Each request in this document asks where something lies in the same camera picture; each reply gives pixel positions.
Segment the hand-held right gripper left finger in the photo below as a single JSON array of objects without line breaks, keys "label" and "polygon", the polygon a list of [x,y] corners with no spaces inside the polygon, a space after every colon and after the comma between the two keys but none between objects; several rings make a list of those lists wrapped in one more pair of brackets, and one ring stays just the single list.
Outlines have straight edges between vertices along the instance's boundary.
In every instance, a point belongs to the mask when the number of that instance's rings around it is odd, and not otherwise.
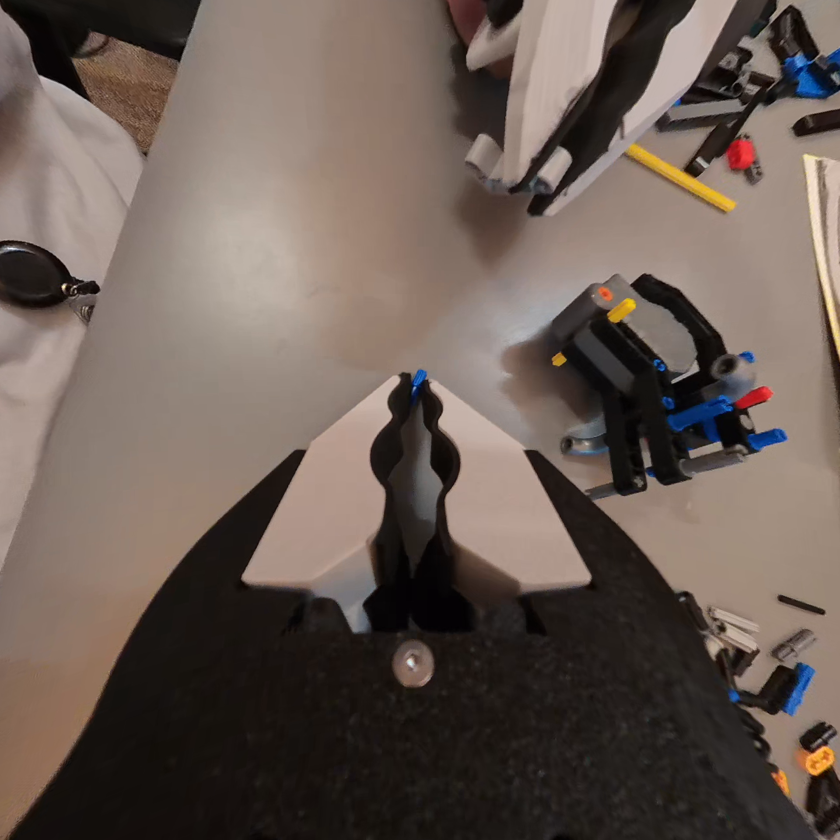
[{"label": "hand-held right gripper left finger", "polygon": [[402,442],[412,389],[411,374],[392,376],[311,441],[242,574],[246,586],[329,598],[351,631],[371,630],[364,601],[377,587],[386,498],[371,453],[393,421]]}]

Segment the small red lego piece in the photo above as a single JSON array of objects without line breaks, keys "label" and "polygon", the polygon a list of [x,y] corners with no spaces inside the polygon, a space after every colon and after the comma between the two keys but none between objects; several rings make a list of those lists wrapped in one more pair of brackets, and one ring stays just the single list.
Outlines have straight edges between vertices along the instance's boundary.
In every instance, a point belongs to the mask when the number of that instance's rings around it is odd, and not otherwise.
[{"label": "small red lego piece", "polygon": [[763,179],[762,164],[751,135],[742,133],[732,141],[726,157],[729,169],[744,175],[748,184],[756,186]]}]

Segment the open instruction booklet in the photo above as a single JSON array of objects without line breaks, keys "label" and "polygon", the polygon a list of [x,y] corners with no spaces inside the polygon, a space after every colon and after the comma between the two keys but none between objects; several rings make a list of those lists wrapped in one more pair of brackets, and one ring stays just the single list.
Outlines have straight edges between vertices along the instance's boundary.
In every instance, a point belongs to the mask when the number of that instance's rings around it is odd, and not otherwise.
[{"label": "open instruction booklet", "polygon": [[839,162],[805,154],[802,158],[817,278],[828,336],[839,358]]}]

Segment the black badge reel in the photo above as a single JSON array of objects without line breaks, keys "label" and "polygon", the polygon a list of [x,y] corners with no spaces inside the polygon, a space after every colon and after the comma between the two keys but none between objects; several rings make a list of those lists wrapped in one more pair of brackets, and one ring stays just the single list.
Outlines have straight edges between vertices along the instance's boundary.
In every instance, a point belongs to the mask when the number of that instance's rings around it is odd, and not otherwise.
[{"label": "black badge reel", "polygon": [[1,299],[18,308],[47,310],[67,305],[89,324],[97,305],[99,284],[74,277],[45,248],[24,241],[1,243]]}]

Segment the dark grey lego beam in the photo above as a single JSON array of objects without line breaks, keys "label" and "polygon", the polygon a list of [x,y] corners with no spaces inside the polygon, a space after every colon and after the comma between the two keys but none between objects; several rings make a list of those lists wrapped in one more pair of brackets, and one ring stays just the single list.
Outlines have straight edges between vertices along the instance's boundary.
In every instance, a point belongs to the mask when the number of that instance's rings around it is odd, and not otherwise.
[{"label": "dark grey lego beam", "polygon": [[738,99],[677,104],[669,108],[654,126],[660,133],[713,128],[734,120],[744,108]]}]

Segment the short black lego beam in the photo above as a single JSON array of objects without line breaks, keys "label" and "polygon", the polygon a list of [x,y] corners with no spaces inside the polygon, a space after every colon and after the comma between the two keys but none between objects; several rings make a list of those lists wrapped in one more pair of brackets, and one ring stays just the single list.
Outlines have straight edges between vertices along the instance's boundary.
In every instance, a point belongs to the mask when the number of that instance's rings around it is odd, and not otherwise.
[{"label": "short black lego beam", "polygon": [[797,138],[809,137],[817,134],[831,133],[840,129],[839,108],[822,112],[813,112],[796,120],[791,126],[793,135]]}]

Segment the person's white shirt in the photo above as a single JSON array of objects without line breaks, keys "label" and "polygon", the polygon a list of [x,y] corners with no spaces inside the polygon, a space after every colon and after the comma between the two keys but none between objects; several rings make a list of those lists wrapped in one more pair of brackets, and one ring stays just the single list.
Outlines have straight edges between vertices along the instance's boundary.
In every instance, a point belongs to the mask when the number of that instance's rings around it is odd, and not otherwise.
[{"label": "person's white shirt", "polygon": [[[39,75],[24,31],[1,13],[1,234],[104,281],[144,158],[117,122]],[[67,305],[1,304],[1,563],[88,326]]]}]

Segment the pile of loose lego pieces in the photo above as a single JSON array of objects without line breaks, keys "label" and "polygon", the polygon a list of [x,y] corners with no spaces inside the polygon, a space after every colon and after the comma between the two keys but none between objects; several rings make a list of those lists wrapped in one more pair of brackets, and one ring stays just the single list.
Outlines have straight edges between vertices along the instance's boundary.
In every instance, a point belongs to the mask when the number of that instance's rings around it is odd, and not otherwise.
[{"label": "pile of loose lego pieces", "polygon": [[[763,718],[793,718],[802,708],[816,677],[803,656],[816,644],[816,635],[802,627],[772,646],[770,674],[760,688],[749,690],[741,681],[763,652],[760,625],[717,605],[701,605],[690,591],[676,591],[675,598],[700,635],[755,752],[791,800],[789,775],[774,761]],[[838,737],[837,726],[820,720],[796,742],[797,762],[806,777],[804,803],[797,810],[814,838],[839,838]]]}]

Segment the black chair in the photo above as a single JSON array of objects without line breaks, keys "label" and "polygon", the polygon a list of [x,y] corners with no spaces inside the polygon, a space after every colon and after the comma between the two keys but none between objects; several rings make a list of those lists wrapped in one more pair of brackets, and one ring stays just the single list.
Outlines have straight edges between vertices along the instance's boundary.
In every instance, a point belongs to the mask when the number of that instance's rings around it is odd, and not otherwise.
[{"label": "black chair", "polygon": [[69,36],[90,32],[152,54],[179,60],[192,32],[199,1],[2,1],[24,31],[40,76],[88,99],[72,57]]}]

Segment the grey angled lego beam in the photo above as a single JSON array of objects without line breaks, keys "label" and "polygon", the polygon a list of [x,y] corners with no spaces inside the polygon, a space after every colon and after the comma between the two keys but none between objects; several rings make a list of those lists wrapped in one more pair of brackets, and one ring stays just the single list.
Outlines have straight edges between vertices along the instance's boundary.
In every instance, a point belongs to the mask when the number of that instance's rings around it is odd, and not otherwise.
[{"label": "grey angled lego beam", "polygon": [[489,135],[483,133],[470,147],[465,164],[489,193],[524,192],[535,196],[550,196],[570,169],[572,158],[566,149],[557,148],[537,174],[528,176],[524,186],[519,187],[503,179],[503,151]]}]

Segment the black lego frame assembly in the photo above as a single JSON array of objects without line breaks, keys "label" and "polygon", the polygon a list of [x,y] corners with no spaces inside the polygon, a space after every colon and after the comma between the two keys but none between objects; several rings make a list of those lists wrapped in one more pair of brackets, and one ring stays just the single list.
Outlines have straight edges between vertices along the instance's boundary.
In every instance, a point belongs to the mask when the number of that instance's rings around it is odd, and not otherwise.
[{"label": "black lego frame assembly", "polygon": [[586,287],[550,333],[552,365],[600,400],[599,416],[561,442],[565,455],[608,455],[611,481],[585,492],[594,501],[641,494],[649,479],[672,487],[788,441],[751,416],[773,396],[754,354],[729,352],[688,297],[652,275]]}]

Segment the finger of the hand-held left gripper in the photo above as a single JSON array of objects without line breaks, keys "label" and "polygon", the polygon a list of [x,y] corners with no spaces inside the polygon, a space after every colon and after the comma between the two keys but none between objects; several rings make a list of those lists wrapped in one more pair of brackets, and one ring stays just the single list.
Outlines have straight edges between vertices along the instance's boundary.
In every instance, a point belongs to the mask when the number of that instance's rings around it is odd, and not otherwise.
[{"label": "finger of the hand-held left gripper", "polygon": [[550,196],[533,195],[532,217],[557,214],[745,38],[765,2],[617,2],[601,68],[532,166],[552,152],[572,164]]},{"label": "finger of the hand-held left gripper", "polygon": [[512,191],[593,82],[616,1],[525,1],[507,98],[502,181]]}]

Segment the person's left hand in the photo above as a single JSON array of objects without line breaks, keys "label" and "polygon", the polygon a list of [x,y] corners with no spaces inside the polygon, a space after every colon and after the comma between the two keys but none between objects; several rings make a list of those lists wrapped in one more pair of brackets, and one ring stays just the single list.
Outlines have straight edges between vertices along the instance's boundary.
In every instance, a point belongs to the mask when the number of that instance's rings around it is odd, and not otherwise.
[{"label": "person's left hand", "polygon": [[447,1],[446,6],[456,34],[468,45],[487,14],[487,1]]}]

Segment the yellow lego axle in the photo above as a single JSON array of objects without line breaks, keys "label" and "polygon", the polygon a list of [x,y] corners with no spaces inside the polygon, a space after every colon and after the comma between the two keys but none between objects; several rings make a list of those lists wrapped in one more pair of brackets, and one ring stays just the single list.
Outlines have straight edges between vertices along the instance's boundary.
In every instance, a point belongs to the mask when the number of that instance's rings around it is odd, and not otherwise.
[{"label": "yellow lego axle", "polygon": [[710,188],[696,177],[662,160],[636,143],[629,145],[624,155],[629,160],[642,165],[645,169],[722,213],[729,214],[738,206],[731,198]]}]

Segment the blue and black lego part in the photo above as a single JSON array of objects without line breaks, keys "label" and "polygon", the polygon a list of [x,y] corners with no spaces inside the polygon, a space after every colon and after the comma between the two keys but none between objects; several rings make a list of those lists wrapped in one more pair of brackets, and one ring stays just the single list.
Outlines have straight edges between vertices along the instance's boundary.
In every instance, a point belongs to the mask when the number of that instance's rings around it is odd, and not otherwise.
[{"label": "blue and black lego part", "polygon": [[798,7],[789,5],[767,27],[782,78],[799,98],[826,99],[839,91],[839,51],[823,53]]}]

